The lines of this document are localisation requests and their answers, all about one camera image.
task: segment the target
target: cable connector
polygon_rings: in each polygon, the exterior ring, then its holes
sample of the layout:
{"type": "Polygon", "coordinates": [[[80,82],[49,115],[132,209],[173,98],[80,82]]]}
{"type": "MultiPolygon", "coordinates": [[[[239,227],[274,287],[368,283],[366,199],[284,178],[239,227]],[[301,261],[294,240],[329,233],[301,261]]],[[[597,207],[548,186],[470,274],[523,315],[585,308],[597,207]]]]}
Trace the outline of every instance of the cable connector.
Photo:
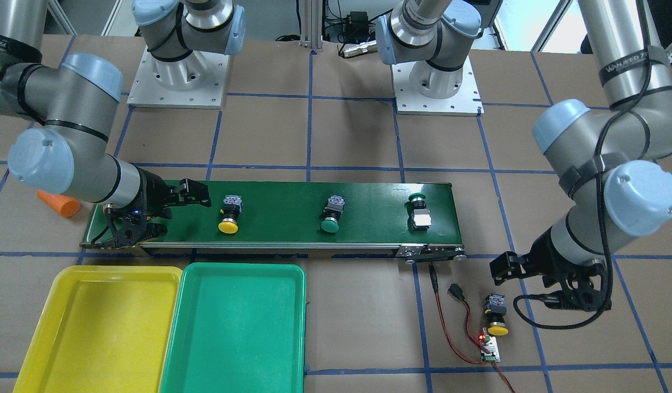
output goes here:
{"type": "Polygon", "coordinates": [[[465,301],[465,294],[463,294],[463,289],[458,283],[453,283],[450,285],[450,288],[448,288],[448,293],[459,301],[465,301]]]}

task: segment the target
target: tiled table surface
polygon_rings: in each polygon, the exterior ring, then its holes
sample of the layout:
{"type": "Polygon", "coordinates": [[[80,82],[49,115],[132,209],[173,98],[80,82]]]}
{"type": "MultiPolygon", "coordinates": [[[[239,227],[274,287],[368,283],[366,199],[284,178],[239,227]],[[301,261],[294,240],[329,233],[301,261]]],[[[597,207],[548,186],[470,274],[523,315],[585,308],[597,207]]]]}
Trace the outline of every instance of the tiled table surface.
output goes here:
{"type": "MultiPolygon", "coordinates": [[[[542,291],[539,278],[494,287],[488,261],[509,247],[528,251],[571,206],[530,129],[563,99],[604,109],[593,58],[473,51],[485,115],[414,117],[395,114],[390,70],[376,55],[343,60],[325,46],[314,54],[296,43],[247,42],[231,65],[224,110],[121,104],[107,151],[166,178],[451,182],[469,258],[438,264],[441,287],[465,288],[475,323],[488,293],[542,291]]],[[[74,51],[101,55],[123,71],[126,92],[143,48],[141,38],[49,35],[44,63],[57,67],[74,51]]],[[[82,251],[91,206],[62,219],[7,176],[8,148],[28,126],[0,117],[0,393],[11,391],[63,268],[247,260],[82,251]]],[[[672,171],[672,159],[662,164],[672,171]]],[[[261,261],[296,263],[308,275],[306,392],[507,391],[493,369],[469,366],[447,347],[427,266],[319,252],[261,261]]],[[[509,310],[501,366],[518,392],[672,391],[672,221],[618,251],[617,268],[613,310],[586,328],[537,331],[509,310]]],[[[442,301],[453,340],[475,353],[461,332],[463,307],[442,301]]],[[[552,323],[586,317],[533,311],[552,323]]]]}

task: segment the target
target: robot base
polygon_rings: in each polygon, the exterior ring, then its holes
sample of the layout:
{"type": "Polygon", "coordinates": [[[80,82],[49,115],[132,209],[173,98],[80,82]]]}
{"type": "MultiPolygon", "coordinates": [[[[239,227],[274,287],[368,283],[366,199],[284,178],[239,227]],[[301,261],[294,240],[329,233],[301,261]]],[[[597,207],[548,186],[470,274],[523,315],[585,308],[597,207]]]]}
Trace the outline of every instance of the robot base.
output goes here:
{"type": "Polygon", "coordinates": [[[401,115],[476,116],[484,113],[476,78],[469,57],[463,68],[465,79],[458,93],[448,99],[432,99],[417,92],[409,82],[409,74],[415,62],[392,65],[394,93],[397,112],[401,115]]]}
{"type": "Polygon", "coordinates": [[[137,68],[127,104],[147,108],[221,109],[229,69],[229,56],[203,52],[212,72],[200,87],[174,91],[160,85],[152,71],[152,55],[145,50],[137,68]]]}

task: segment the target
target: orange cylinder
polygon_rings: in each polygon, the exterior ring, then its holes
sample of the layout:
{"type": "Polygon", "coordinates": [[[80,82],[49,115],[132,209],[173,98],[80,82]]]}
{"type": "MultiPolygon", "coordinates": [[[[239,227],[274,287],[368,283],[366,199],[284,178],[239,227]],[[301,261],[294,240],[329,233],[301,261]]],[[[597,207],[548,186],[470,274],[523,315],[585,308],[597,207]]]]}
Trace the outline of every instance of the orange cylinder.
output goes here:
{"type": "Polygon", "coordinates": [[[74,216],[81,209],[81,204],[76,199],[64,195],[49,194],[42,189],[38,190],[38,198],[65,218],[74,216]]]}

